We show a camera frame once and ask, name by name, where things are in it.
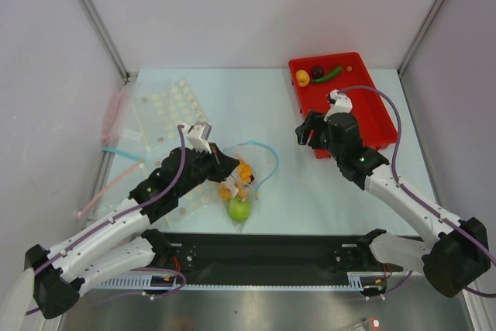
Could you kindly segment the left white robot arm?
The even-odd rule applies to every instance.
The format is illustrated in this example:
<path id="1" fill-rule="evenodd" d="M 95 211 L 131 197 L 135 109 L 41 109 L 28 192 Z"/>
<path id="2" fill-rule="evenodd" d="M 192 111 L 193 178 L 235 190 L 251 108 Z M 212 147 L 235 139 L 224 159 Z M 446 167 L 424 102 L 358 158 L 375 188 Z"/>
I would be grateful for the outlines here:
<path id="1" fill-rule="evenodd" d="M 53 319 L 93 284 L 140 267 L 166 267 L 169 244 L 151 225 L 177 208 L 181 197 L 206 181 L 224 182 L 239 166 L 215 143 L 209 146 L 208 152 L 173 149 L 108 215 L 49 249 L 30 247 L 24 267 L 35 272 L 36 310 Z"/>

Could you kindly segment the blue zipper clear bag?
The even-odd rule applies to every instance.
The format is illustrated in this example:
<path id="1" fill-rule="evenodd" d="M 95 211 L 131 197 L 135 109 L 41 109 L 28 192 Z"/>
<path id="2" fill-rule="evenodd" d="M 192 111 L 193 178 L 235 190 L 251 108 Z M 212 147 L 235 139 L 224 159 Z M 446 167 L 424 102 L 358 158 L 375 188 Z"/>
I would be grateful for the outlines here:
<path id="1" fill-rule="evenodd" d="M 217 192 L 234 229 L 241 233 L 258 210 L 260 189 L 277 173 L 279 156 L 273 147 L 256 140 L 226 147 L 223 153 L 239 165 Z"/>

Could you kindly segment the orange toy fruit pieces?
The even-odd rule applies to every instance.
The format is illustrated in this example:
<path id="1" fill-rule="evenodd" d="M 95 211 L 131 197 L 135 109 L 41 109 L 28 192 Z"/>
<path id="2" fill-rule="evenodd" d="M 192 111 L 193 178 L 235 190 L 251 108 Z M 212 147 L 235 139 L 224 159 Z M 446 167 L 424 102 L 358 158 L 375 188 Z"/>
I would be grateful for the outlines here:
<path id="1" fill-rule="evenodd" d="M 219 184 L 218 193 L 223 201 L 238 197 L 249 199 L 248 188 L 254 181 L 252 167 L 244 160 L 239 159 L 239 166 L 228 178 Z"/>

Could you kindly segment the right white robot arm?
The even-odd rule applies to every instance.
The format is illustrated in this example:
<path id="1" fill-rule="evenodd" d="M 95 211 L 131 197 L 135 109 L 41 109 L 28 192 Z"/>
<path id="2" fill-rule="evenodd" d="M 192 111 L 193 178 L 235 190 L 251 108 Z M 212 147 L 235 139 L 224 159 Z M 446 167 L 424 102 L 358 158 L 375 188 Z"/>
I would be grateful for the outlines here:
<path id="1" fill-rule="evenodd" d="M 298 143 L 326 150 L 345 179 L 381 200 L 419 235 L 413 240 L 376 229 L 363 237 L 359 264 L 375 270 L 394 264 L 423 274 L 441 295 L 452 298 L 491 268 L 487 230 L 478 219 L 463 220 L 416 195 L 390 161 L 366 147 L 350 113 L 310 111 L 295 130 Z"/>

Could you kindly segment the green toy apple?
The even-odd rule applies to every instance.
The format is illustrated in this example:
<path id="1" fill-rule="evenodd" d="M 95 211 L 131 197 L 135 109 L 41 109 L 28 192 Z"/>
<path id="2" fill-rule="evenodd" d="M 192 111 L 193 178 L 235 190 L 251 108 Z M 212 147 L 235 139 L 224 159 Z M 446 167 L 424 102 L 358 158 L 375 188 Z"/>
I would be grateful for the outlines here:
<path id="1" fill-rule="evenodd" d="M 235 222 L 244 222 L 250 217 L 251 203 L 249 200 L 242 198 L 232 198 L 228 202 L 227 212 L 231 220 Z"/>

